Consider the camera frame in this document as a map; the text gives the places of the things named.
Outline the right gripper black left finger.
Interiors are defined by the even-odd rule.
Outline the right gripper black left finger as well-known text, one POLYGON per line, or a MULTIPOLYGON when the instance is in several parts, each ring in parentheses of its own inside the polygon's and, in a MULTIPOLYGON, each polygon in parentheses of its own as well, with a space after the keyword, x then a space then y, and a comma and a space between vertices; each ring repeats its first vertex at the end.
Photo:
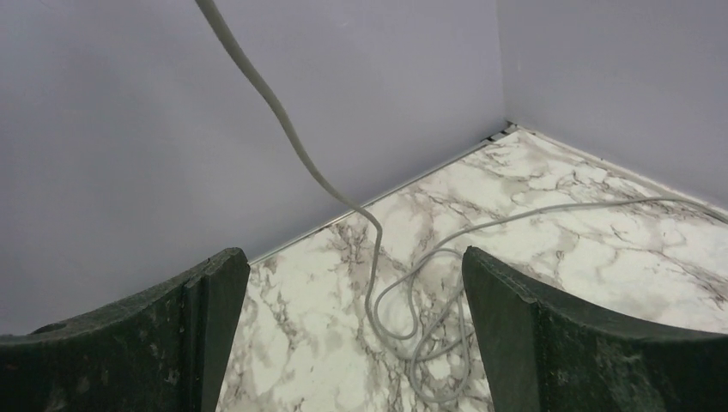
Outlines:
POLYGON ((250 265, 227 248, 122 300, 1 338, 4 411, 212 411, 250 265))

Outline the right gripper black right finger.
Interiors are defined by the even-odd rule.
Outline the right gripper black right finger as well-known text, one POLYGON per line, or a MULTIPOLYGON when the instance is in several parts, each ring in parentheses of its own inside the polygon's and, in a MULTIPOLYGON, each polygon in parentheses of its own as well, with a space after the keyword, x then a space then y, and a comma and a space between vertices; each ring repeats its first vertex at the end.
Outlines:
POLYGON ((469 247, 462 278, 499 411, 724 411, 727 337, 633 318, 469 247))

